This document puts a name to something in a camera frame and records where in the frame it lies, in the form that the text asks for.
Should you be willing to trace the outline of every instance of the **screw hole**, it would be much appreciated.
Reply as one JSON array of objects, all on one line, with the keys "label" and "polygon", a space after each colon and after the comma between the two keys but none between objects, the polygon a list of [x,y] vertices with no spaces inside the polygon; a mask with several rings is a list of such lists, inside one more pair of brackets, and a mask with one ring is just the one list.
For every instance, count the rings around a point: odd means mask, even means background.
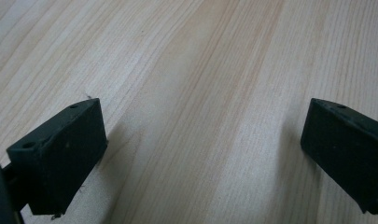
[{"label": "screw hole", "polygon": [[35,145],[35,142],[29,142],[22,145],[23,148],[29,148],[33,147]]}]

